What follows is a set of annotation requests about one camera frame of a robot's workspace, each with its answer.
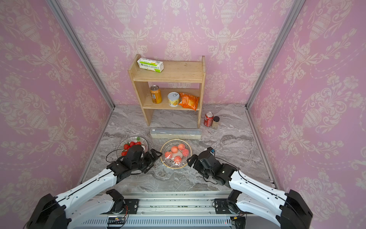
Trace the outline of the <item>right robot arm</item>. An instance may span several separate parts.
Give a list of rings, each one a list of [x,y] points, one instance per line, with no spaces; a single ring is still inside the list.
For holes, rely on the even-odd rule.
[[[212,178],[232,191],[226,202],[234,214],[252,213],[281,229],[309,229],[313,218],[310,207],[296,191],[285,192],[267,186],[244,174],[238,167],[215,156],[213,148],[187,160],[203,178]]]

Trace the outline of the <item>cream plastic wrap dispenser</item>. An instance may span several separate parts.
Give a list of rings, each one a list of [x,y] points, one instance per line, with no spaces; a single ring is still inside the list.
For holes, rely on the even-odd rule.
[[[200,140],[202,131],[198,128],[152,128],[150,135],[154,139]]]

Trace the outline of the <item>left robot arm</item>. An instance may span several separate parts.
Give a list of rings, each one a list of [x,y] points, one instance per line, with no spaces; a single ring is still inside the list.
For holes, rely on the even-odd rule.
[[[56,196],[43,196],[24,228],[73,229],[102,213],[128,214],[123,195],[112,187],[131,175],[147,173],[161,156],[155,149],[145,152],[140,145],[131,147],[83,184]]]

